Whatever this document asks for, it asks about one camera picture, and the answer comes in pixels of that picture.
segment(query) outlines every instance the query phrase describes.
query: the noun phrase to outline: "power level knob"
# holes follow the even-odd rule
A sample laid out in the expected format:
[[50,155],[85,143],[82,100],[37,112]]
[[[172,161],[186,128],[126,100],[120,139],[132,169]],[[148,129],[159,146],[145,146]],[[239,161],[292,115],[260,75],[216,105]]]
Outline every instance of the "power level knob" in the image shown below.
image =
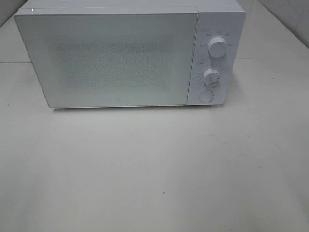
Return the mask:
[[223,56],[227,50],[227,42],[223,37],[214,37],[208,42],[208,51],[212,57]]
[[206,85],[213,85],[218,83],[220,80],[220,73],[217,69],[210,68],[206,69],[203,73],[203,81]]

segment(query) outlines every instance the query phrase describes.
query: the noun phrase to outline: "wall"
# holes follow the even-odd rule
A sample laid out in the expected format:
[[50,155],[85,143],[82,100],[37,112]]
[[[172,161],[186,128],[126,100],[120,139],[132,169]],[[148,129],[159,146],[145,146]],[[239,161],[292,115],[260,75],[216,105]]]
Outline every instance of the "wall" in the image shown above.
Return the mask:
[[0,27],[21,7],[26,0],[0,0]]
[[259,0],[309,48],[309,0]]

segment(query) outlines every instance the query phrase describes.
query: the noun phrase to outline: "control knob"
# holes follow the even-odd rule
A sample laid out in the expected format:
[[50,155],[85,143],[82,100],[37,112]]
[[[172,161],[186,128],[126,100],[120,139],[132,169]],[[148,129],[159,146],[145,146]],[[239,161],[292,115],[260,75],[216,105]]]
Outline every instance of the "control knob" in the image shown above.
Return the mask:
[[223,56],[227,50],[227,41],[223,37],[214,37],[208,42],[208,51],[212,57]]

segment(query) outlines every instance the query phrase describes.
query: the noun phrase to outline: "white table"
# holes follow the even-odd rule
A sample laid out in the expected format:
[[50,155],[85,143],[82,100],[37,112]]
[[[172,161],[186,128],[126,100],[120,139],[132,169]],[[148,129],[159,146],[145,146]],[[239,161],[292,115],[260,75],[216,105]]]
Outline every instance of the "white table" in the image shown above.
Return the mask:
[[0,29],[1,232],[309,231],[309,50],[261,4],[224,106],[52,110]]

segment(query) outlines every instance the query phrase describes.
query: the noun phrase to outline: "control panel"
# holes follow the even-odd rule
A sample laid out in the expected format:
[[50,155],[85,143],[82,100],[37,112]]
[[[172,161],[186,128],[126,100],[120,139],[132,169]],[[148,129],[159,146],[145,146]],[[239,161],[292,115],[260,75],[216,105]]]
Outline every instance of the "control panel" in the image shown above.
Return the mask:
[[198,13],[188,105],[222,104],[245,14]]

